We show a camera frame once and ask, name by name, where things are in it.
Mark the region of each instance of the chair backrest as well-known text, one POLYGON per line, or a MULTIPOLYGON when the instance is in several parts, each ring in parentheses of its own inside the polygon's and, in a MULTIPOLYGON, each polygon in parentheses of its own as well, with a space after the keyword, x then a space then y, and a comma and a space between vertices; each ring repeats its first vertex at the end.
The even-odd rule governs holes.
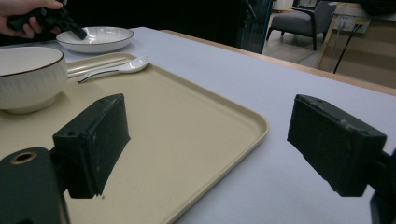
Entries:
POLYGON ((317 34, 327 32, 330 23, 332 23, 332 14, 337 8, 336 4, 331 4, 328 1, 320 1, 315 7, 315 19, 317 22, 317 34))

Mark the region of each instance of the tray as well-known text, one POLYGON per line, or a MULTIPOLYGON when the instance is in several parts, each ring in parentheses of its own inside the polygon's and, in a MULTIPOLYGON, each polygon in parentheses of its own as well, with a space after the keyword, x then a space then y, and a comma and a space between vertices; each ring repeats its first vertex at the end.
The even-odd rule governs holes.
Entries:
MULTIPOLYGON (((92 67, 126 53, 68 64, 92 67)), ((69 78, 48 108, 0 112, 0 158, 27 147, 52 149, 52 135, 99 98, 123 93, 131 141, 104 194, 66 198, 72 223, 172 223, 257 146, 268 133, 259 114, 154 64, 137 74, 69 78)))

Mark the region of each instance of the gray armchair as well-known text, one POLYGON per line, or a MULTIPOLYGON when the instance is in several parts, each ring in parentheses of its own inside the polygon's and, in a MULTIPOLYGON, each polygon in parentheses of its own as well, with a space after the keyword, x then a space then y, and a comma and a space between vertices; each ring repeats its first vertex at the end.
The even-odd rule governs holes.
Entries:
POLYGON ((315 10, 294 8, 292 12, 276 14, 272 18, 271 26, 268 29, 266 40, 273 30, 281 31, 281 35, 291 33, 312 37, 314 50, 317 50, 317 35, 323 34, 325 38, 332 22, 332 13, 336 5, 329 5, 330 2, 318 2, 315 10))

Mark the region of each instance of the black cable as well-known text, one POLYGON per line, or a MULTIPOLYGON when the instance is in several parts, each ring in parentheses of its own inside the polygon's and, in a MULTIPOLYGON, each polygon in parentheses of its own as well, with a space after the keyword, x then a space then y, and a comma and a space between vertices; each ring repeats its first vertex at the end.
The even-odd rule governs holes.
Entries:
POLYGON ((337 65, 334 68, 334 71, 333 71, 334 74, 337 71, 338 65, 340 64, 341 60, 343 59, 344 52, 347 49, 347 45, 349 44, 350 39, 352 39, 352 36, 359 30, 359 28, 361 28, 361 25, 355 25, 352 32, 350 33, 349 38, 347 39, 346 45, 344 46, 343 52, 341 53, 340 58, 338 59, 337 65))

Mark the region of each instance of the power outlet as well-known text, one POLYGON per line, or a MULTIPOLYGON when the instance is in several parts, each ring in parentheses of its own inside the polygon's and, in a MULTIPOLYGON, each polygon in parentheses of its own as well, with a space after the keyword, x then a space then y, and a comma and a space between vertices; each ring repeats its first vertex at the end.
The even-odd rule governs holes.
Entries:
POLYGON ((361 27, 357 30, 357 33, 364 34, 370 24, 370 19, 363 17, 339 15, 338 18, 333 27, 335 30, 352 31, 355 25, 360 25, 361 27))

